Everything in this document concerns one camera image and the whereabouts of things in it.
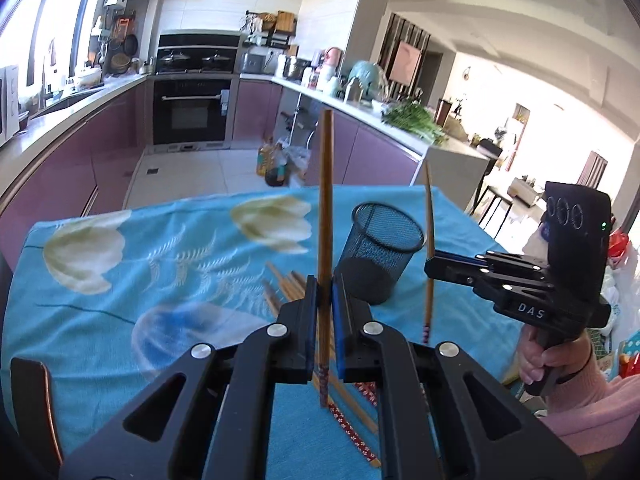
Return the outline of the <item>pink sleeved right forearm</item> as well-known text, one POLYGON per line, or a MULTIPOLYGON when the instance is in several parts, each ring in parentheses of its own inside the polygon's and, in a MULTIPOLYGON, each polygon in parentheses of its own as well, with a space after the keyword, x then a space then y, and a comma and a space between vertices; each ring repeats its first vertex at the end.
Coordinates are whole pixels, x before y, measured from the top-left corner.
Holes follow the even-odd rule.
POLYGON ((561 377, 546 397, 544 423, 578 455, 616 448, 639 417, 639 377, 607 380, 593 350, 578 373, 561 377))

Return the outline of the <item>person's right hand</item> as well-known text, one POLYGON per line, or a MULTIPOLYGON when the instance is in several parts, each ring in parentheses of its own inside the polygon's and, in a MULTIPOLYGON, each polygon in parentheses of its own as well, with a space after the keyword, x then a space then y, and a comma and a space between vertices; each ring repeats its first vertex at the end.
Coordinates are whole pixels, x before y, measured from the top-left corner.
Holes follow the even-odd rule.
POLYGON ((590 361, 592 343, 587 332, 577 339, 548 349, 537 342, 536 327, 524 325, 518 340, 518 372, 526 385, 540 382, 546 367, 558 368, 565 377, 580 372, 590 361))

